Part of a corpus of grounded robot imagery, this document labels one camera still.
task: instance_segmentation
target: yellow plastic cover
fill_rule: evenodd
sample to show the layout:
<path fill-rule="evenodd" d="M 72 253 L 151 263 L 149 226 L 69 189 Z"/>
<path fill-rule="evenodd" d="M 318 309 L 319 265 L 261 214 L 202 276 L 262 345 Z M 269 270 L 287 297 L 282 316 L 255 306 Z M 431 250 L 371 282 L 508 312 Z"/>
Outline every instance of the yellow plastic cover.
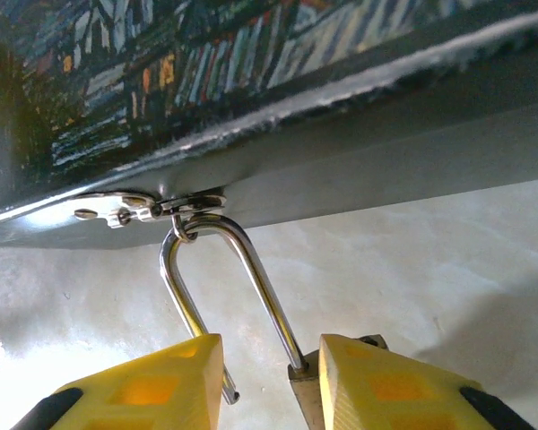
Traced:
<path fill-rule="evenodd" d="M 358 340 L 321 336 L 327 430 L 491 430 L 458 391 L 475 381 Z"/>
<path fill-rule="evenodd" d="M 213 430 L 222 377 L 221 336 L 200 336 L 61 388 L 83 396 L 53 429 Z"/>

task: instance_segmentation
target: artwork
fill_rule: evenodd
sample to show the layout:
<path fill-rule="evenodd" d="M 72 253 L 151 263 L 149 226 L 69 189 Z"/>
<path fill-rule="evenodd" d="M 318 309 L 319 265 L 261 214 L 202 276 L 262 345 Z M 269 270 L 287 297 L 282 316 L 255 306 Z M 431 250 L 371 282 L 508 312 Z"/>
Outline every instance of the artwork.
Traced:
<path fill-rule="evenodd" d="M 102 175 L 485 1 L 0 0 L 0 145 L 35 180 Z"/>

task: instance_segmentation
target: marble floor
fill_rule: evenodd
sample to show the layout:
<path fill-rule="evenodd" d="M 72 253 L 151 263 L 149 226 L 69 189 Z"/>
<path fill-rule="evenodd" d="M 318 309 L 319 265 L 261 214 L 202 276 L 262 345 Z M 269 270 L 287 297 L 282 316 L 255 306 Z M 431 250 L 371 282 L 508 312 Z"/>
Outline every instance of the marble floor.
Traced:
<path fill-rule="evenodd" d="M 538 181 L 249 230 L 302 348 L 380 332 L 538 428 Z M 158 245 L 0 249 L 0 429 L 58 386 L 187 339 Z M 286 356 L 218 237 L 180 252 L 241 401 L 220 429 L 301 429 Z"/>

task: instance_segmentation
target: black rubber trim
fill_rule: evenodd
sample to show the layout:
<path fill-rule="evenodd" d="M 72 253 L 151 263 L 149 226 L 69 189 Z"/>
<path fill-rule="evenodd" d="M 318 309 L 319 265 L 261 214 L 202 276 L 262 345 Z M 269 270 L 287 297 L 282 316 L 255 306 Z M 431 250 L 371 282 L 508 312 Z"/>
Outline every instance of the black rubber trim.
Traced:
<path fill-rule="evenodd" d="M 473 387 L 463 387 L 460 393 L 496 430 L 534 430 L 498 397 Z"/>
<path fill-rule="evenodd" d="M 79 388 L 52 394 L 41 400 L 12 430 L 49 430 L 82 396 Z"/>

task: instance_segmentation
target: metal shackle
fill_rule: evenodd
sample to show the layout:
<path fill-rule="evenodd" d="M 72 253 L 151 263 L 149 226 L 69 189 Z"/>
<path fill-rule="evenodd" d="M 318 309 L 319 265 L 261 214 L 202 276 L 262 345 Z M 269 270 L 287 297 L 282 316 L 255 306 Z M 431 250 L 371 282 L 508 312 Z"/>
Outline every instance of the metal shackle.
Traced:
<path fill-rule="evenodd" d="M 171 298 L 175 302 L 176 308 L 189 332 L 194 337 L 197 337 L 206 334 L 208 331 L 179 273 L 177 264 L 178 250 L 181 244 L 195 240 L 200 231 L 211 230 L 229 239 L 239 259 L 243 262 L 247 275 L 265 306 L 265 311 L 271 316 L 273 326 L 279 333 L 293 370 L 297 372 L 304 371 L 307 368 L 305 358 L 295 340 L 265 268 L 243 228 L 229 218 L 213 214 L 195 215 L 182 225 L 179 225 L 179 219 L 175 221 L 174 228 L 168 233 L 161 245 L 161 277 L 168 286 Z M 227 368 L 224 369 L 223 373 L 223 397 L 229 404 L 233 404 L 239 399 L 239 393 L 236 391 L 235 383 L 231 379 Z"/>

